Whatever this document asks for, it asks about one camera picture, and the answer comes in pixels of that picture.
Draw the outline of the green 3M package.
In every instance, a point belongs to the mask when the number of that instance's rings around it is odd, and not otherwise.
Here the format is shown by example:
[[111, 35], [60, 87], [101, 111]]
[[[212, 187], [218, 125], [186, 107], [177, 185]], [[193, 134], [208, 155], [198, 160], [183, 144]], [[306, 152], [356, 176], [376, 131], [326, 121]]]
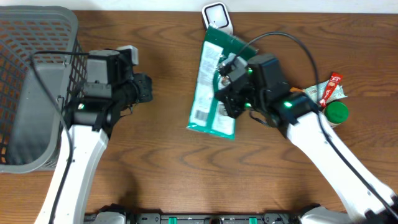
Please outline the green 3M package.
[[215, 93], [224, 88], [219, 73], [222, 63], [228, 62], [244, 47], [241, 39], [222, 30], [209, 27], [201, 48], [197, 84], [187, 129], [235, 139], [236, 121], [230, 118]]

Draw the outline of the light blue tissue pack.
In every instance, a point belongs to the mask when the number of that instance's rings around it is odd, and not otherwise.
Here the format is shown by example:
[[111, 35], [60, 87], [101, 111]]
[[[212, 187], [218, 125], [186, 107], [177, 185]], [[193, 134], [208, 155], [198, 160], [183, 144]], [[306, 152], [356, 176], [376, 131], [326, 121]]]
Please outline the light blue tissue pack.
[[[326, 88], [326, 84], [328, 81], [325, 81], [323, 83], [320, 83], [318, 85], [310, 86], [306, 89], [304, 89], [304, 92], [314, 101], [316, 102], [317, 100], [320, 100], [320, 98], [323, 96], [323, 93]], [[346, 98], [347, 96], [344, 93], [343, 87], [341, 85], [337, 85], [334, 92], [332, 95], [329, 97], [329, 99], [326, 101], [326, 103], [331, 103], [332, 101], [335, 100], [340, 100], [342, 98]]]

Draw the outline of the red Nescafe stick sachet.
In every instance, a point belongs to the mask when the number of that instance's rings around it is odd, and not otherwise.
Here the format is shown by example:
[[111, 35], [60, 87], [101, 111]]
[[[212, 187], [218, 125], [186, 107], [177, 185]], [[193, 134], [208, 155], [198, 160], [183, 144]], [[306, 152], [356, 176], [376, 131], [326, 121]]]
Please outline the red Nescafe stick sachet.
[[320, 106], [325, 107], [327, 100], [330, 98], [330, 96], [333, 94], [335, 91], [336, 87], [340, 83], [340, 81], [343, 79], [343, 75], [339, 73], [333, 72], [328, 83], [326, 84], [325, 90], [323, 92], [323, 95], [319, 101]]

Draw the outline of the green lid white jar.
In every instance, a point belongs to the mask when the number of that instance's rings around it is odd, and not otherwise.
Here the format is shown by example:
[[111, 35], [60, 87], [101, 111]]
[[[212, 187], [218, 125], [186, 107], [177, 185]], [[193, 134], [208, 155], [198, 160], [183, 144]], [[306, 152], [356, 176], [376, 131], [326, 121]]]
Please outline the green lid white jar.
[[323, 114], [331, 126], [337, 126], [348, 119], [349, 109], [344, 103], [333, 101], [325, 107]]

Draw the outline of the orange tissue pack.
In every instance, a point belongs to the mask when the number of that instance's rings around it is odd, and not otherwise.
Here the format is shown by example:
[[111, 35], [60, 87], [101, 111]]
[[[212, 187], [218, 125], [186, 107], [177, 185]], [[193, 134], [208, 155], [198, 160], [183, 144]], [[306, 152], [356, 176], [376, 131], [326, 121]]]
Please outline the orange tissue pack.
[[303, 89], [299, 89], [299, 88], [295, 88], [295, 87], [291, 88], [290, 91], [291, 92], [304, 92]]

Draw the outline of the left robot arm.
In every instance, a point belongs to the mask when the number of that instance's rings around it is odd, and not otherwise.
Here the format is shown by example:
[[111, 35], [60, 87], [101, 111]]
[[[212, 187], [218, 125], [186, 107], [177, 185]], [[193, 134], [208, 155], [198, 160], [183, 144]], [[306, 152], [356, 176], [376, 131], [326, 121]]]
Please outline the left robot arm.
[[65, 108], [60, 154], [36, 223], [83, 223], [93, 177], [121, 112], [153, 99], [152, 79], [129, 74], [117, 82], [83, 82]]

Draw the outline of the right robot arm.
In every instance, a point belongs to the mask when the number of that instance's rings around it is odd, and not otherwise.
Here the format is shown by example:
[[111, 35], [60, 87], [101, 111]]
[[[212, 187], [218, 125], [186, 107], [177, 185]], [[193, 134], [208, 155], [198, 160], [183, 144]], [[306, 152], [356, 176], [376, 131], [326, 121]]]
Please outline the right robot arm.
[[397, 195], [362, 165], [304, 93], [286, 91], [268, 98], [265, 88], [216, 92], [232, 118], [247, 106], [262, 113], [315, 164], [342, 201], [345, 212], [315, 207], [298, 215], [299, 223], [397, 223]]

